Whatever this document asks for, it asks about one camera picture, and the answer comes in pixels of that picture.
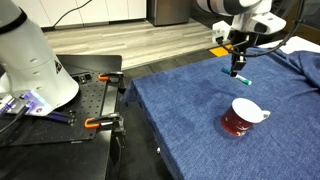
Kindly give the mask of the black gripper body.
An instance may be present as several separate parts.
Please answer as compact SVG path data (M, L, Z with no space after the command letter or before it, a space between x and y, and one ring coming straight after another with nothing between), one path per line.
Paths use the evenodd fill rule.
M258 34L253 32L240 32L237 30L232 30L229 33L229 39L231 41L232 48L237 55L232 54L231 62L236 63L237 60L240 60L248 48L254 46L258 39Z

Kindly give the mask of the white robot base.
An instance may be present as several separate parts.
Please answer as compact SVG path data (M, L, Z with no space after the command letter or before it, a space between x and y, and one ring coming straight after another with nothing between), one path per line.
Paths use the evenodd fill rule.
M41 28L12 0L0 0L0 93L32 102L28 115L46 116L79 91Z

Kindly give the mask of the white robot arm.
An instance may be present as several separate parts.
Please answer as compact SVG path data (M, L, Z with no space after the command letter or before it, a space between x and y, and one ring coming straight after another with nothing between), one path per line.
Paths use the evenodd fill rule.
M228 51L231 57L230 76L235 77L246 65L248 48L259 35L282 30L286 21L271 13L272 0L196 0L201 10L233 17L228 25L221 20L212 25L212 42Z

